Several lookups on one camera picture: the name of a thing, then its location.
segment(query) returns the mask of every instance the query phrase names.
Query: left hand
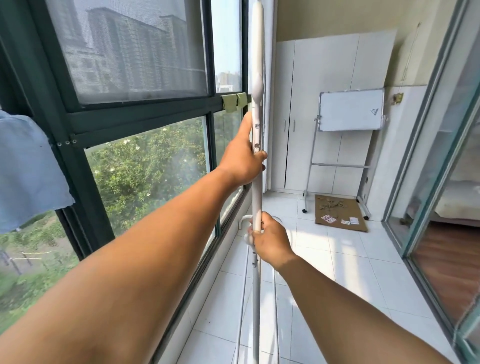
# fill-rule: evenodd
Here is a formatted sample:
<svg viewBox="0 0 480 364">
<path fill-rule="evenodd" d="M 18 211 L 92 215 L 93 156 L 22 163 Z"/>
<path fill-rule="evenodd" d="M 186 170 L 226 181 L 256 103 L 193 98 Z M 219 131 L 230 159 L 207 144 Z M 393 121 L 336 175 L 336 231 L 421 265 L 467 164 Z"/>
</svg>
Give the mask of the left hand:
<svg viewBox="0 0 480 364">
<path fill-rule="evenodd" d="M 243 117 L 239 131 L 235 138 L 228 144 L 222 160 L 217 169 L 233 177 L 235 188 L 249 184 L 265 166 L 262 164 L 267 159 L 264 150 L 252 152 L 250 131 L 252 130 L 252 113 L 249 111 Z"/>
</svg>

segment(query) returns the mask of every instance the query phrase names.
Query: sky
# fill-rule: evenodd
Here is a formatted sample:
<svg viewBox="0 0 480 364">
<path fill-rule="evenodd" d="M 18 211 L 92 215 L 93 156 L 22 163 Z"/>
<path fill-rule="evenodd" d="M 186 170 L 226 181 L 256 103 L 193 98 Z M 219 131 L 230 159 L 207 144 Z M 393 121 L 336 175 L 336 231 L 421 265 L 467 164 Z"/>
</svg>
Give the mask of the sky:
<svg viewBox="0 0 480 364">
<path fill-rule="evenodd" d="M 83 35 L 94 48 L 86 10 L 107 7 L 141 22 L 157 26 L 161 15 L 183 20 L 185 1 L 199 0 L 74 0 Z M 214 31 L 215 73 L 240 73 L 240 0 L 211 0 Z"/>
</svg>

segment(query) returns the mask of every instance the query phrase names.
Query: window frame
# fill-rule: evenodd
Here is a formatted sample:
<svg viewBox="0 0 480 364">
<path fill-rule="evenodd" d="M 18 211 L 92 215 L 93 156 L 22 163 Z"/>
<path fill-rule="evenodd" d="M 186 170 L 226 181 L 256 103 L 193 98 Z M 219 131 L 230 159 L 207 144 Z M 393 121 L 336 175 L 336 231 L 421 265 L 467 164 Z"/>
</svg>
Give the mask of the window frame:
<svg viewBox="0 0 480 364">
<path fill-rule="evenodd" d="M 202 97 L 81 105 L 45 0 L 0 1 L 0 105 L 12 114 L 32 117 L 47 134 L 75 204 L 57 211 L 79 259 L 115 239 L 84 148 L 205 116 L 208 170 L 217 167 L 213 113 L 223 110 L 216 94 L 210 0 L 201 5 L 208 94 Z M 248 94 L 248 0 L 240 0 L 241 92 Z M 243 108 L 243 115 L 248 106 Z M 178 318 L 200 276 L 215 255 L 250 185 L 215 226 L 191 283 L 162 339 Z"/>
</svg>

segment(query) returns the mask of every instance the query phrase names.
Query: whiteboard stand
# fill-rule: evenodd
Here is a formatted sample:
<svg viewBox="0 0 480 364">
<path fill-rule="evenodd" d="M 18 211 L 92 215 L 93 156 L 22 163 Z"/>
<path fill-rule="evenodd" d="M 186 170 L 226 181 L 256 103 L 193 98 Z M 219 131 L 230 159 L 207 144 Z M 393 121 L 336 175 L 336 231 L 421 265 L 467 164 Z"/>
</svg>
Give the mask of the whiteboard stand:
<svg viewBox="0 0 480 364">
<path fill-rule="evenodd" d="M 322 167 L 347 167 L 369 169 L 371 166 L 338 163 L 314 163 L 313 151 L 317 132 L 352 131 L 352 130 L 378 130 L 384 124 L 384 89 L 355 90 L 340 92 L 321 92 L 318 102 L 318 115 L 315 118 L 313 131 L 313 144 L 308 168 L 307 186 L 303 191 L 307 213 L 307 196 L 312 166 Z M 360 196 L 356 197 L 362 210 L 363 218 L 368 220 L 371 216 L 365 202 Z"/>
</svg>

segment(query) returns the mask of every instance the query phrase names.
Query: cardboard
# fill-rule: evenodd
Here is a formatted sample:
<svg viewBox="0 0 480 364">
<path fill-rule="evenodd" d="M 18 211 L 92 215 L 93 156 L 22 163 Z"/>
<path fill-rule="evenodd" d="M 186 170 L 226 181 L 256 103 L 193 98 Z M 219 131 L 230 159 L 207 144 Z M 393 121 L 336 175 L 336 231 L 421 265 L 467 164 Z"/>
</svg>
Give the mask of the cardboard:
<svg viewBox="0 0 480 364">
<path fill-rule="evenodd" d="M 339 229 L 368 231 L 358 202 L 354 198 L 316 194 L 315 223 Z"/>
</svg>

